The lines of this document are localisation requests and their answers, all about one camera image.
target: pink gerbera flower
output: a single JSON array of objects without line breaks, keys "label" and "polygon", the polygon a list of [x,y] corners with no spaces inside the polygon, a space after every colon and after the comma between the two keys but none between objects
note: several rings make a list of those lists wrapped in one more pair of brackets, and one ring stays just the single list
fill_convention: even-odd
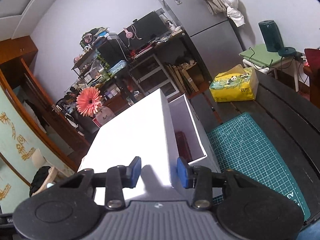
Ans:
[{"label": "pink gerbera flower", "polygon": [[77,97],[77,108],[80,114],[92,117],[98,111],[98,107],[102,105],[101,97],[97,88],[88,87],[83,89]]}]

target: cutting mat grid lines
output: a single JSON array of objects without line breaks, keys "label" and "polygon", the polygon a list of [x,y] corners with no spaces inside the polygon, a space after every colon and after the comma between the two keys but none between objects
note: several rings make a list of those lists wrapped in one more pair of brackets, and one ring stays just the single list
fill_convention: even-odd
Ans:
[{"label": "cutting mat grid lines", "polygon": [[[305,220],[310,211],[284,160],[264,132],[248,113],[226,122],[208,138],[217,157],[221,172],[235,169],[265,186],[295,201],[303,210]],[[214,203],[223,201],[222,196]]]}]

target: open white box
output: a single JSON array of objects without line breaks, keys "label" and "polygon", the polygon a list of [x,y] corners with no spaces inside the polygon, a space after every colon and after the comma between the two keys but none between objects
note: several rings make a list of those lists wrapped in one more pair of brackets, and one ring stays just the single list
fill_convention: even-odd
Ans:
[{"label": "open white box", "polygon": [[[156,90],[103,125],[79,171],[93,168],[106,172],[117,165],[128,166],[135,156],[141,157],[142,170],[134,189],[123,189],[130,200],[188,200],[193,189],[184,189],[177,175],[179,157],[175,131],[185,133],[193,157],[191,166],[202,165],[220,172],[212,148],[200,121],[183,95],[168,103]],[[213,197],[220,195],[213,190]],[[98,188],[95,202],[104,205],[105,189]]]}]

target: refrigerator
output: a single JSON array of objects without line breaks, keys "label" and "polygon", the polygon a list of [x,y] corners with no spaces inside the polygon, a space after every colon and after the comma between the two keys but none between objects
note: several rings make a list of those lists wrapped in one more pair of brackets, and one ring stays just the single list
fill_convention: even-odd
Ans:
[{"label": "refrigerator", "polygon": [[181,25],[214,78],[242,63],[239,40],[223,13],[212,15],[203,0],[159,0],[172,20]]}]

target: green stool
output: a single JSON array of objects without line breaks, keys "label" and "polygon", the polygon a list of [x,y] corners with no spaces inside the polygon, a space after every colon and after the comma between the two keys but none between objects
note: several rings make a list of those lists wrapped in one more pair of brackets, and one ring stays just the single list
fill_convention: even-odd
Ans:
[{"label": "green stool", "polygon": [[254,67],[265,74],[274,71],[276,79],[278,79],[277,70],[281,70],[281,66],[282,68],[287,68],[288,66],[286,65],[291,63],[293,66],[295,89],[297,92],[299,91],[297,65],[292,57],[282,58],[281,60],[281,56],[277,52],[267,51],[265,44],[259,44],[252,49],[241,52],[239,55],[244,58],[242,62],[245,67]]}]

